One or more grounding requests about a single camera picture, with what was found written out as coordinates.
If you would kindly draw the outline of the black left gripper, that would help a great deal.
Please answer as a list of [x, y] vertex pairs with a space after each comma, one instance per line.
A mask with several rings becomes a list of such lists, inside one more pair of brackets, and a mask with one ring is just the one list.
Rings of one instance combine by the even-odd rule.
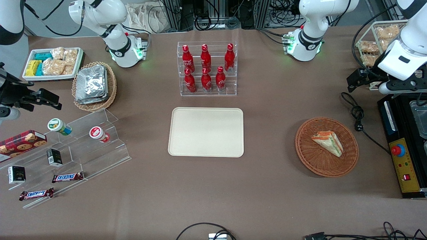
[[348, 92], [352, 93], [357, 88], [376, 91], [378, 81], [385, 82], [389, 90], [426, 90], [426, 70], [426, 65], [422, 65], [408, 79], [400, 80], [378, 67], [372, 68], [373, 73], [368, 75], [363, 68], [357, 68], [347, 77]]

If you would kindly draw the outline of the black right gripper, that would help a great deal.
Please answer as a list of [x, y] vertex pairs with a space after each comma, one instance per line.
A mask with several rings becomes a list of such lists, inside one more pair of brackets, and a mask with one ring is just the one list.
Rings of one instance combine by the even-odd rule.
[[4, 69], [4, 63], [0, 64], [0, 101], [1, 105], [7, 107], [23, 108], [27, 111], [34, 110], [35, 105], [46, 105], [56, 110], [62, 109], [59, 103], [59, 96], [40, 88], [38, 91], [30, 90], [28, 87], [34, 86], [33, 82], [23, 82]]

